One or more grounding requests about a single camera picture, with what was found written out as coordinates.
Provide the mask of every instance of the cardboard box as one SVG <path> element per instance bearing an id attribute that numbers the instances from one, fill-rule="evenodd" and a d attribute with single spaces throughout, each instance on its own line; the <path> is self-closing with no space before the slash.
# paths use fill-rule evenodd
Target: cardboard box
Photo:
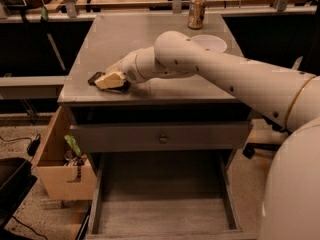
<path id="1" fill-rule="evenodd" d="M 65 166 L 70 123 L 62 107 L 52 117 L 35 155 L 39 178 L 52 200 L 92 200 L 96 175 L 87 160 L 83 166 Z"/>

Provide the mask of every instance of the brown floor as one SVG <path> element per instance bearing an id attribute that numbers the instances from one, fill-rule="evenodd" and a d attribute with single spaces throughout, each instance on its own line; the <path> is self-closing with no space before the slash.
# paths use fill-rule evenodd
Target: brown floor
<path id="1" fill-rule="evenodd" d="M 24 114 L 0 115 L 0 136 L 4 139 L 34 139 L 38 133 L 45 133 L 51 116 L 41 115 L 37 122 L 32 124 Z M 282 143 L 287 137 L 286 134 L 273 132 L 262 119 L 255 119 L 253 122 L 250 142 Z M 28 144 L 28 140 L 11 143 L 0 140 L 0 158 L 23 157 L 31 160 L 32 157 L 26 152 Z M 264 187 L 274 154 L 271 151 L 257 150 L 256 155 L 249 160 L 242 155 L 242 150 L 238 150 L 228 170 L 235 211 L 244 232 L 258 234 Z M 33 168 L 32 173 L 37 176 L 37 168 Z M 61 202 L 50 202 L 41 179 L 38 178 L 15 216 L 49 240 L 75 239 L 90 202 L 64 202 L 63 208 Z M 14 219 L 9 221 L 6 229 L 31 239 L 44 239 L 19 225 Z"/>

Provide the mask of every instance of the gold can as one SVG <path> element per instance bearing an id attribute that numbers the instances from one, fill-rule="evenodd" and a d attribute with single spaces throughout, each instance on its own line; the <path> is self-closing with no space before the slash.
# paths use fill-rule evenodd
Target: gold can
<path id="1" fill-rule="evenodd" d="M 203 26 L 206 0 L 190 0 L 188 27 L 200 29 Z"/>

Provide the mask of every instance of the can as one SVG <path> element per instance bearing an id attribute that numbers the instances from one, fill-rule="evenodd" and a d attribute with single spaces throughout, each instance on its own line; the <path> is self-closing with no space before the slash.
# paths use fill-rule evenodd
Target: can
<path id="1" fill-rule="evenodd" d="M 200 29 L 203 26 L 206 0 L 190 0 L 188 27 Z"/>

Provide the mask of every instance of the open drawer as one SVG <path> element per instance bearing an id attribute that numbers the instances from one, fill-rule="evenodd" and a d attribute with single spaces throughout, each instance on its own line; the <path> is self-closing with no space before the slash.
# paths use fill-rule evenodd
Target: open drawer
<path id="1" fill-rule="evenodd" d="M 221 152 L 103 154 L 86 239 L 256 239 L 240 231 Z"/>

